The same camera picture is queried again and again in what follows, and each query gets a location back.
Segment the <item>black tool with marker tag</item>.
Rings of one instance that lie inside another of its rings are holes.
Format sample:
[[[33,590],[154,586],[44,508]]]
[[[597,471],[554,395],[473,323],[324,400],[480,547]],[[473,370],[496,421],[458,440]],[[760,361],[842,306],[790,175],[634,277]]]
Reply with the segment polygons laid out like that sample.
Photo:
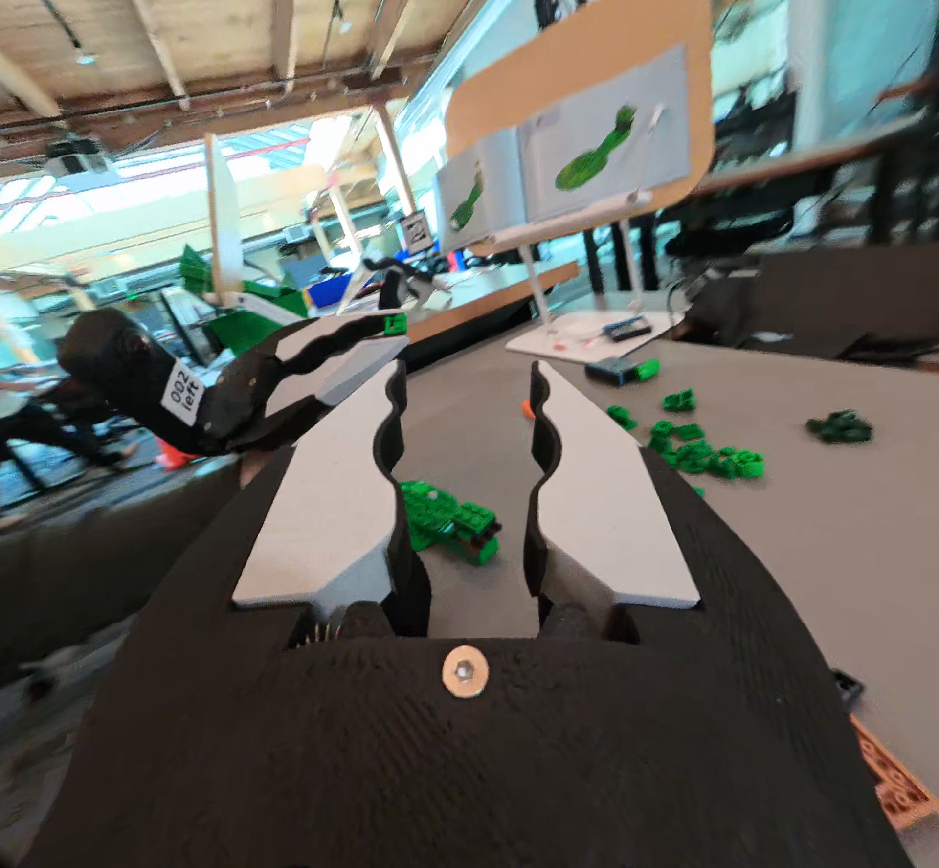
[[[363,252],[358,265],[362,273],[359,290],[378,275],[381,310],[403,309],[410,302],[419,309],[431,303],[449,306],[452,285],[438,270],[442,257],[425,211],[418,209],[400,217],[397,227],[404,248],[395,256],[382,255],[373,249]]]

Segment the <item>salmon notched brick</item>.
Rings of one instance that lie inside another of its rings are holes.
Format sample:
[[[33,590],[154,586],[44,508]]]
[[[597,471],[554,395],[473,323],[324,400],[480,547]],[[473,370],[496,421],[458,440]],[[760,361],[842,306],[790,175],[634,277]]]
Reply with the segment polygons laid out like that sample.
[[[883,813],[897,833],[938,816],[938,801],[852,713],[849,720]]]

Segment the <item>open instruction booklet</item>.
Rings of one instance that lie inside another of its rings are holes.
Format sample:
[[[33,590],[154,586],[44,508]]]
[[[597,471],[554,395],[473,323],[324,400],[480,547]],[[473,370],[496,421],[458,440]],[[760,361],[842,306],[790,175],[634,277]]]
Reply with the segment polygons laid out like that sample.
[[[686,48],[557,101],[451,157],[435,178],[440,248],[513,247],[646,201],[690,173]]]

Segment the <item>pile of dark green bricks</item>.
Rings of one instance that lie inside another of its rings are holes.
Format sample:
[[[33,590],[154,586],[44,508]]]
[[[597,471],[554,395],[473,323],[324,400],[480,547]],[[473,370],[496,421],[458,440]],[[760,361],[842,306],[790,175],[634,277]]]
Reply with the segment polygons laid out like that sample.
[[[872,424],[854,410],[833,412],[825,418],[809,418],[805,430],[825,444],[860,444],[873,438]]]

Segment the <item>grey desk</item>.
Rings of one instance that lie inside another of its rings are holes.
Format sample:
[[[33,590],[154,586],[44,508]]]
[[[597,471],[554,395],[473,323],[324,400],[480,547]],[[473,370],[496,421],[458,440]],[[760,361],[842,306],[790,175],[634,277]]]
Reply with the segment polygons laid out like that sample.
[[[537,608],[522,569],[530,492],[541,474],[520,404],[532,358],[506,336],[408,375],[405,454],[395,472],[495,511],[494,563],[446,549],[424,554],[430,633],[530,637]],[[857,717],[937,796],[937,375],[660,339],[635,358],[660,373],[609,388],[581,366],[552,365],[601,410],[627,407],[637,440],[663,396],[693,388],[691,417],[716,445],[766,458],[757,481],[710,475],[692,485],[783,588],[830,667],[861,680]],[[825,444],[809,418],[854,410],[873,427],[860,444]]]

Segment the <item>long wooden table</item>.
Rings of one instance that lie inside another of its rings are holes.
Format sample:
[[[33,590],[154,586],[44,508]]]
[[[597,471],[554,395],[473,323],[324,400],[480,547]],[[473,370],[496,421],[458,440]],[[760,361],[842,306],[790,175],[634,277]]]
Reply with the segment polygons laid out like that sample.
[[[920,111],[869,131],[799,148],[781,156],[759,158],[745,165],[711,171],[688,193],[685,201],[703,200],[724,191],[734,191],[802,174],[838,170],[895,149],[910,136],[923,130],[927,118],[927,114]]]

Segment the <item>green building baseplate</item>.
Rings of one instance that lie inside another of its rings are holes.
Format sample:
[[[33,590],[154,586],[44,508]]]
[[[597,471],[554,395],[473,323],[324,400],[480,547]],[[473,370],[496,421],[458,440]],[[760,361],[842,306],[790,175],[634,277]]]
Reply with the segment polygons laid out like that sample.
[[[182,250],[179,270],[183,288],[214,310],[207,328],[233,356],[241,356],[283,327],[309,318],[305,295],[291,283],[268,277],[245,278],[242,290],[229,300],[218,297],[209,260],[189,245]]]

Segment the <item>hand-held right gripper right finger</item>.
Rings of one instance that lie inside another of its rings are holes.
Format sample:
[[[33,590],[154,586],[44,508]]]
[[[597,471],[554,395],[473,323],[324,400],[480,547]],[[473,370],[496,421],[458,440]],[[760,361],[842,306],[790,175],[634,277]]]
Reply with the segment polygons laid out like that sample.
[[[587,612],[697,607],[639,442],[544,360],[532,364],[530,406],[542,471],[524,541],[530,594]]]

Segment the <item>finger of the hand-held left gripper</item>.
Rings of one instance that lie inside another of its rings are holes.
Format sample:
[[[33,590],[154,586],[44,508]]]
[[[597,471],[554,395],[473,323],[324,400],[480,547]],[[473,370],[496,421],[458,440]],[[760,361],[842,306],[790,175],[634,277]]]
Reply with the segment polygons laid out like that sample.
[[[367,379],[400,355],[400,336],[384,336],[387,314],[336,314],[301,326],[278,341],[276,358],[288,375]]]
[[[275,384],[260,437],[300,437],[408,345],[405,335],[287,335],[270,346]]]

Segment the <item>green brick animal model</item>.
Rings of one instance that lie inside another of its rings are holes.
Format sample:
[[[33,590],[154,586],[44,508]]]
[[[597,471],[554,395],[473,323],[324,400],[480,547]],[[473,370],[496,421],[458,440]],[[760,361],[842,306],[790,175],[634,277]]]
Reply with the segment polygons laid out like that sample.
[[[492,511],[419,480],[399,482],[409,541],[419,554],[444,546],[468,564],[482,568],[499,552],[501,525]]]

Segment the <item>wooden book stand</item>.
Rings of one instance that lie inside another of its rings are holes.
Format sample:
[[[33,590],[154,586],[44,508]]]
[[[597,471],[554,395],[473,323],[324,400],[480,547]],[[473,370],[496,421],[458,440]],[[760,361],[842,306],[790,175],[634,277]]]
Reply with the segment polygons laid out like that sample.
[[[690,173],[686,178],[659,186],[646,201],[629,203],[604,216],[537,230],[532,242],[510,247],[485,241],[464,248],[487,255],[520,251],[541,323],[512,339],[509,351],[589,364],[623,356],[674,325],[663,311],[643,310],[640,279],[630,251],[626,258],[633,294],[625,309],[582,310],[552,318],[543,282],[536,278],[532,248],[608,224],[620,228],[627,242],[632,220],[684,201],[705,176],[714,151],[710,0],[594,0],[467,79],[452,94],[444,119],[448,160],[476,140],[521,124],[557,101],[647,64],[676,45],[686,48],[687,59]],[[607,324],[640,316],[651,322],[651,334],[620,343],[601,334]]]

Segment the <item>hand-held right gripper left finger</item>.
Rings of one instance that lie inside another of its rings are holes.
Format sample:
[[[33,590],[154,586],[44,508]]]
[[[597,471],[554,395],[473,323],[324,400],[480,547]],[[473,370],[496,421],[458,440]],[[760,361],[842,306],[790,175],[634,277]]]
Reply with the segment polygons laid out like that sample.
[[[295,444],[232,593],[239,609],[299,604],[331,619],[409,588],[400,456],[405,369],[381,367]]]

